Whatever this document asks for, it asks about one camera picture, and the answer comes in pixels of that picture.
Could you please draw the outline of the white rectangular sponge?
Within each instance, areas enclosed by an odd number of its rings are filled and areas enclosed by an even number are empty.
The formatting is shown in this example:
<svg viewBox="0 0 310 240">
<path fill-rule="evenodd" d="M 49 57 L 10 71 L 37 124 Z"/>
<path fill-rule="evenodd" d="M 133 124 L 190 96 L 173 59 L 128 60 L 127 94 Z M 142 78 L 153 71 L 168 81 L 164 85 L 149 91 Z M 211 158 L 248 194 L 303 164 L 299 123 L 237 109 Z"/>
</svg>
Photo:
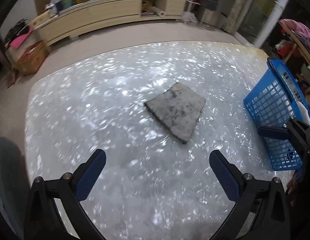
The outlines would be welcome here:
<svg viewBox="0 0 310 240">
<path fill-rule="evenodd" d="M 302 117 L 302 121 L 310 126 L 310 116 L 308 114 L 308 110 L 300 101 L 297 101 L 297 105 Z"/>
</svg>

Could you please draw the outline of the blue plastic laundry basket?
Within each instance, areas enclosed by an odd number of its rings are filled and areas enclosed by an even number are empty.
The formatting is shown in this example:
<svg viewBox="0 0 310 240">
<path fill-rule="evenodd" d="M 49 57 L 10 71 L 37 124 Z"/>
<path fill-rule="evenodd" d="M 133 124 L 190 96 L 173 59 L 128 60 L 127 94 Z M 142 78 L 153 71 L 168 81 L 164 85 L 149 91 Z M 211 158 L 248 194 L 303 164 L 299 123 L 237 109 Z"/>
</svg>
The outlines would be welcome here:
<svg viewBox="0 0 310 240">
<path fill-rule="evenodd" d="M 290 117 L 310 119 L 310 109 L 299 85 L 285 64 L 277 58 L 267 59 L 268 69 L 252 91 L 244 98 L 244 107 L 256 128 L 275 126 L 282 128 Z M 297 170 L 302 161 L 288 140 L 262 136 L 271 166 L 275 171 Z"/>
</svg>

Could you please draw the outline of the grey square cloth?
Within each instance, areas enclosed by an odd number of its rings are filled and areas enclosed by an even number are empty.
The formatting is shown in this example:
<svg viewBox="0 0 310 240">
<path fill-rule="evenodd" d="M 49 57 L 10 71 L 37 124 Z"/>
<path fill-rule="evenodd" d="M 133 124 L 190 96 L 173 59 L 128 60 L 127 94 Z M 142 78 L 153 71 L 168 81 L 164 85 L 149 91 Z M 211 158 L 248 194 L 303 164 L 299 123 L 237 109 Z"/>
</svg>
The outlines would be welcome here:
<svg viewBox="0 0 310 240">
<path fill-rule="evenodd" d="M 144 105 L 176 138 L 187 144 L 205 103 L 204 97 L 177 82 Z"/>
</svg>

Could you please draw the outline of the pink clothes pile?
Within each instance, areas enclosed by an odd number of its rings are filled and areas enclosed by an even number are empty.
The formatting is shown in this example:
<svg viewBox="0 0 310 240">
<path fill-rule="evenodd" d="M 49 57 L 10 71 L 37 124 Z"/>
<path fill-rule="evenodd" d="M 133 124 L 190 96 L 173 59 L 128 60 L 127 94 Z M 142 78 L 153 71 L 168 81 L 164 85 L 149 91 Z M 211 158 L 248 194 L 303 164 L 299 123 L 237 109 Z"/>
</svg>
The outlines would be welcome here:
<svg viewBox="0 0 310 240">
<path fill-rule="evenodd" d="M 309 47 L 310 54 L 310 29 L 303 23 L 297 22 L 292 19 L 281 19 L 279 23 L 283 24 L 285 27 L 294 32 L 296 37 L 303 37 L 307 46 Z"/>
</svg>

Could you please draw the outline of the brown cardboard box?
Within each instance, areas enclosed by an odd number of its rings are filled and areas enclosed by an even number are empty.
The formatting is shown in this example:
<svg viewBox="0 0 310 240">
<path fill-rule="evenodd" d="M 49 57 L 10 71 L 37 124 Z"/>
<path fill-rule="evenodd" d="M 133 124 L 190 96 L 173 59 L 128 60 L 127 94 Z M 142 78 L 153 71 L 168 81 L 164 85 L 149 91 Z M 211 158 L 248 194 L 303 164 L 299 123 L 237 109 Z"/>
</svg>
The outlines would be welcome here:
<svg viewBox="0 0 310 240">
<path fill-rule="evenodd" d="M 15 64 L 15 69 L 22 76 L 37 73 L 50 51 L 43 41 L 38 41 L 29 46 Z"/>
</svg>

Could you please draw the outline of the pink folded cloth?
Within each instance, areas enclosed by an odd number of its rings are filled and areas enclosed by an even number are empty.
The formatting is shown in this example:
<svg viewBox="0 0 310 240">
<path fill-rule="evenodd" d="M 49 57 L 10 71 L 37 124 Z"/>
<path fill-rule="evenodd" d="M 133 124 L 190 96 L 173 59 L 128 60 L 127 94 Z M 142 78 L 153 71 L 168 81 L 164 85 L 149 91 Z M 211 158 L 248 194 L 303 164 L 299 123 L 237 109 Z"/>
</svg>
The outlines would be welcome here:
<svg viewBox="0 0 310 240">
<path fill-rule="evenodd" d="M 22 43 L 31 35 L 32 32 L 33 29 L 29 29 L 28 33 L 18 36 L 10 43 L 10 46 L 14 49 L 18 49 L 22 45 Z"/>
</svg>

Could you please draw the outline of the cream long tv cabinet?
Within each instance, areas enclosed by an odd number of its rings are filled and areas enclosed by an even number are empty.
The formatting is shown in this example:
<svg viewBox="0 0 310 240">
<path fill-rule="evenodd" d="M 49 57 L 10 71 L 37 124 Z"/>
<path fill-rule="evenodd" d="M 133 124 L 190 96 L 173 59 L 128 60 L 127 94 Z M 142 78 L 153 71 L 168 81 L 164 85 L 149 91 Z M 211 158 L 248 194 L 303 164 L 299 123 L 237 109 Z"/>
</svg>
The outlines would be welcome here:
<svg viewBox="0 0 310 240">
<path fill-rule="evenodd" d="M 180 20 L 186 0 L 91 0 L 67 8 L 35 27 L 42 40 L 52 45 L 76 36 L 115 25 L 154 20 Z M 159 17 L 151 7 L 166 12 Z"/>
</svg>

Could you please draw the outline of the white paper roll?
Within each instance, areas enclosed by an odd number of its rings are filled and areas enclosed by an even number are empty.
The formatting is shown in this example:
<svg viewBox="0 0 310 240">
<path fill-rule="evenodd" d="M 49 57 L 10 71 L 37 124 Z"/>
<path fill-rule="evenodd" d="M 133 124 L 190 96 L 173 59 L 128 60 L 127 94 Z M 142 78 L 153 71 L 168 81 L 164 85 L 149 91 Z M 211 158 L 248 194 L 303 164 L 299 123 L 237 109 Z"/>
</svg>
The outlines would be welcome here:
<svg viewBox="0 0 310 240">
<path fill-rule="evenodd" d="M 152 10 L 152 12 L 154 12 L 159 17 L 165 17 L 166 16 L 166 12 L 161 10 L 161 9 L 159 9 L 159 8 L 157 8 L 157 7 L 152 6 L 151 10 Z"/>
</svg>

